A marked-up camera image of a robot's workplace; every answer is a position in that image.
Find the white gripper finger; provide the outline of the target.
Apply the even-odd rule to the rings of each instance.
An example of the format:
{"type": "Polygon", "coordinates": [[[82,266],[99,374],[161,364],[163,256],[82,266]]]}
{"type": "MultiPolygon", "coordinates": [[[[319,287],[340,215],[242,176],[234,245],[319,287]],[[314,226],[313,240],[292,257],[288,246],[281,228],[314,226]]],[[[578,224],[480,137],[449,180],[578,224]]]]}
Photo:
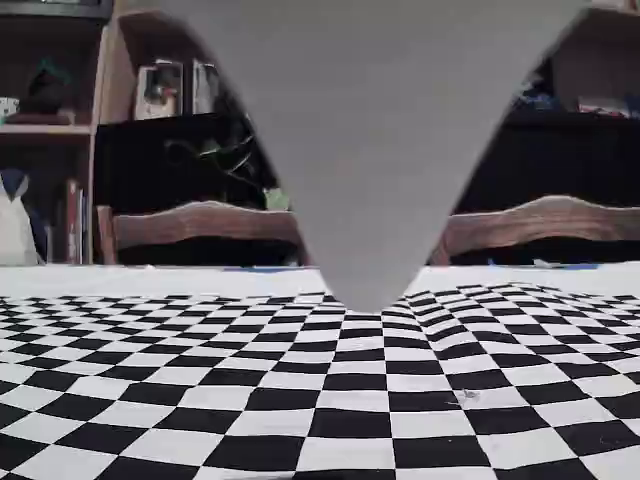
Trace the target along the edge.
{"type": "Polygon", "coordinates": [[[408,288],[583,1],[156,1],[213,57],[348,308],[408,288]]]}

